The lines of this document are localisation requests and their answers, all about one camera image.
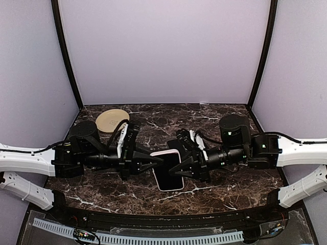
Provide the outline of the smartphone with silver edge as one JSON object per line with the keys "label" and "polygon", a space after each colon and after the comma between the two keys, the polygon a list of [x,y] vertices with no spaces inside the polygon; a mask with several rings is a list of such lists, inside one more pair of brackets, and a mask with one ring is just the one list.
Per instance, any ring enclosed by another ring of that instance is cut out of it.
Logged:
{"label": "smartphone with silver edge", "polygon": [[185,150],[184,146],[182,145],[182,143],[179,142],[178,139],[169,140],[167,142],[167,145],[168,145],[169,149],[178,150],[180,155],[184,155],[186,153],[186,150]]}

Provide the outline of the pink silicone phone case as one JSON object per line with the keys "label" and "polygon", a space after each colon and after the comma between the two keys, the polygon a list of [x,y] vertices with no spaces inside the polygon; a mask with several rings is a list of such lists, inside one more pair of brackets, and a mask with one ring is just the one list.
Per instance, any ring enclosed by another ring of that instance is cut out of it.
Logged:
{"label": "pink silicone phone case", "polygon": [[173,176],[169,170],[181,163],[181,157],[177,149],[169,149],[150,154],[163,160],[163,164],[152,169],[157,187],[162,192],[178,191],[184,188],[184,180],[181,176]]}

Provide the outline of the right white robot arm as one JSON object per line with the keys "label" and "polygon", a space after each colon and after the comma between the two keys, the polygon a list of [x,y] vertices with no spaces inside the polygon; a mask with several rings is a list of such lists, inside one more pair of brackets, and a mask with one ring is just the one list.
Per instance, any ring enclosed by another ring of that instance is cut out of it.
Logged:
{"label": "right white robot arm", "polygon": [[172,176],[181,176],[210,182],[211,170],[241,161],[249,168],[273,169],[290,165],[318,165],[297,182],[277,188],[267,195],[261,209],[263,220],[270,222],[281,212],[321,190],[326,191],[326,140],[295,139],[279,132],[252,135],[247,117],[230,114],[219,121],[221,146],[207,149],[200,132],[181,129],[178,141],[188,150],[187,156],[169,170]]}

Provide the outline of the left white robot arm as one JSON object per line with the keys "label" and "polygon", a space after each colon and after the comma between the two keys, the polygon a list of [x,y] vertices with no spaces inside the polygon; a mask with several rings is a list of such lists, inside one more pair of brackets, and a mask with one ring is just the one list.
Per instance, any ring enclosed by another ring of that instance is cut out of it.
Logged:
{"label": "left white robot arm", "polygon": [[65,195],[59,191],[40,187],[18,175],[41,174],[56,178],[74,178],[84,175],[84,169],[114,168],[123,180],[151,168],[161,166],[163,160],[150,155],[136,145],[139,124],[124,120],[119,145],[111,147],[100,141],[93,121],[82,121],[72,126],[68,138],[44,149],[18,148],[1,144],[1,189],[14,193],[43,210],[52,210],[60,222],[72,219]]}

